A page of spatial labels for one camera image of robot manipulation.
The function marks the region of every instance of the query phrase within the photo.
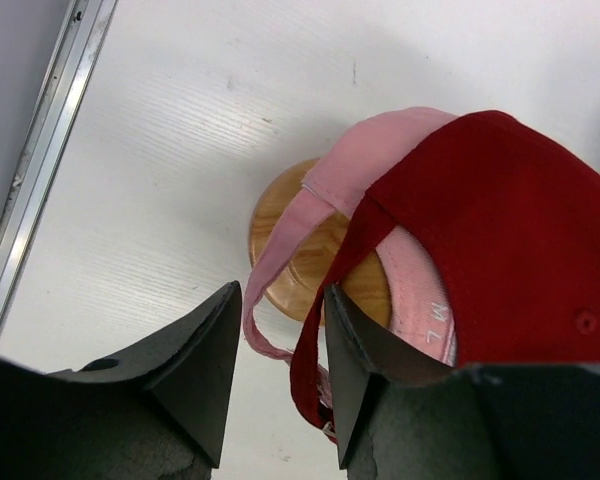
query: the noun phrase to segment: fabric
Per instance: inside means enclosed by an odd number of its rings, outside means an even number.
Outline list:
[[[350,217],[374,181],[427,135],[455,118],[424,107],[380,114],[347,130],[307,173],[302,190],[276,223],[247,282],[243,329],[255,351],[291,361],[291,352],[275,347],[259,331],[253,309],[302,242],[336,211]],[[374,247],[391,293],[391,331],[424,353],[452,363],[453,320],[431,258],[402,227],[392,228],[384,237]],[[438,321],[436,327],[444,341],[437,344],[422,341],[423,321],[441,316],[446,321]],[[322,401],[331,406],[327,372],[322,368],[317,372]]]
[[[496,111],[461,117],[375,182],[316,296],[291,363],[291,392],[318,428],[324,286],[338,283],[400,225],[447,289],[457,366],[600,362],[600,176],[566,149]]]

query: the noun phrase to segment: white table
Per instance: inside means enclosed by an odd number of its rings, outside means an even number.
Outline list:
[[[119,0],[0,355],[81,367],[244,281],[266,185],[410,105],[505,110],[600,172],[600,0]],[[345,477],[288,390],[242,343],[215,479]]]

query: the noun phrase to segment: wooden base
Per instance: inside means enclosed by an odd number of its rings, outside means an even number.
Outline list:
[[[300,191],[304,175],[316,161],[307,160],[286,170],[260,197],[251,219],[249,234],[251,265],[262,253],[278,218]],[[325,220],[298,249],[289,265],[266,291],[267,298],[278,310],[294,320],[304,322],[348,225],[347,217],[336,213]],[[389,325],[389,286],[375,252],[351,272],[342,286],[369,317],[384,327]]]

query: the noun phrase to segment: metal rail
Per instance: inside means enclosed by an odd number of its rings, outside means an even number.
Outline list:
[[[0,226],[0,327],[117,0],[74,0],[47,72]]]

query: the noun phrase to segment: gray wall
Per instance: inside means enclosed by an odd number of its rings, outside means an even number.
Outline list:
[[[69,0],[0,0],[0,217]]]

